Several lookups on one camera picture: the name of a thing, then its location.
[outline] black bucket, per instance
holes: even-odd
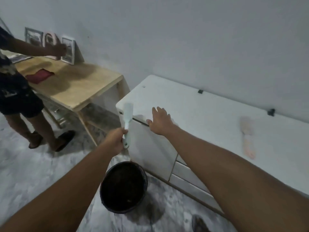
[[[143,168],[124,161],[106,172],[100,187],[101,202],[108,211],[124,214],[141,203],[147,187],[148,179]]]

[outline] shirt sleeve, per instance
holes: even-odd
[[[6,47],[10,38],[13,36],[0,27],[0,48]]]

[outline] foot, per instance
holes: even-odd
[[[34,131],[33,133],[30,134],[30,137],[29,137],[29,148],[30,149],[34,149],[34,148],[37,148],[41,145],[41,142],[43,140],[43,137],[38,134],[36,131]]]
[[[74,130],[69,130],[67,132],[64,132],[56,139],[56,144],[54,145],[52,150],[56,152],[61,151],[63,148],[65,148],[69,144],[69,142],[73,139],[74,136],[75,136]]]
[[[192,229],[193,232],[210,232],[205,222],[199,215],[192,216]]]

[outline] light blue brush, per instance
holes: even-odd
[[[133,103],[125,103],[123,106],[123,121],[125,123],[125,129],[129,130],[129,125],[133,117]],[[123,147],[127,149],[130,145],[130,131],[122,137]]]

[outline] forearm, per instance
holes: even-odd
[[[166,137],[239,231],[308,229],[309,200],[271,175],[178,127]]]
[[[15,53],[19,53],[19,54],[29,55],[29,56],[49,55],[46,48],[42,46],[34,46],[25,41],[16,39],[16,38],[9,39],[7,50],[15,52]]]
[[[0,231],[76,231],[112,156],[108,146],[100,145],[13,215]]]

